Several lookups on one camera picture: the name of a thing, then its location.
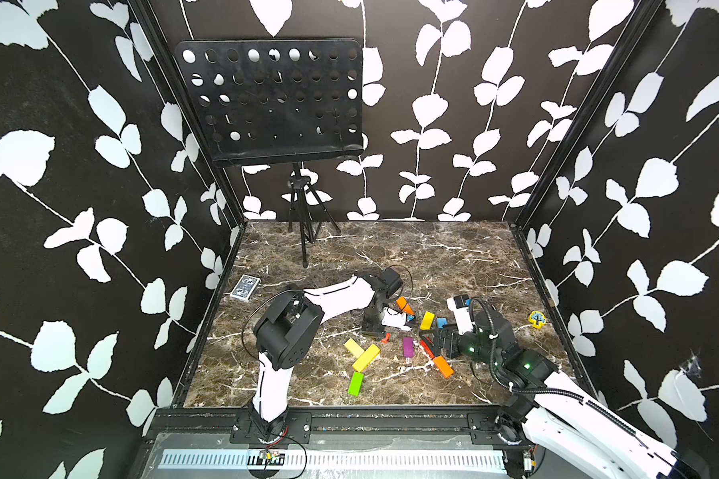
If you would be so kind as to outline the red-orange block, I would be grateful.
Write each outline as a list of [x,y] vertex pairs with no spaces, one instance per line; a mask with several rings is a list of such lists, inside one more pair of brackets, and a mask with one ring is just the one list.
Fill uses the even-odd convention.
[[414,317],[415,313],[413,312],[413,308],[409,304],[409,301],[405,297],[398,297],[395,301],[397,306],[399,307],[399,310],[405,313],[406,315],[409,315],[410,317]]

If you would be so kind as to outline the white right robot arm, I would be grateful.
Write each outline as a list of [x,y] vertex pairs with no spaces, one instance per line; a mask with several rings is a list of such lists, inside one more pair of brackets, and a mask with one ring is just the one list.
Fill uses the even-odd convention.
[[427,311],[419,343],[444,376],[449,349],[482,364],[509,400],[478,432],[505,446],[511,478],[529,478],[541,465],[537,450],[552,452],[591,478],[707,478],[707,463],[680,453],[631,425],[579,387],[543,354],[524,348],[511,323],[482,299],[467,295],[447,302],[455,323],[437,327]]

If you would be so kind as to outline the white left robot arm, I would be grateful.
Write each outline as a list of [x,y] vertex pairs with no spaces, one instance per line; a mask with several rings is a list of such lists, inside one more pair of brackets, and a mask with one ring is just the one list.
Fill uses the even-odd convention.
[[265,445],[287,435],[288,392],[294,367],[307,356],[318,329],[345,313],[361,313],[361,333],[385,335],[390,321],[405,323],[393,309],[403,293],[403,278],[392,267],[364,273],[320,289],[286,289],[271,298],[253,327],[259,377],[249,403],[253,435]]

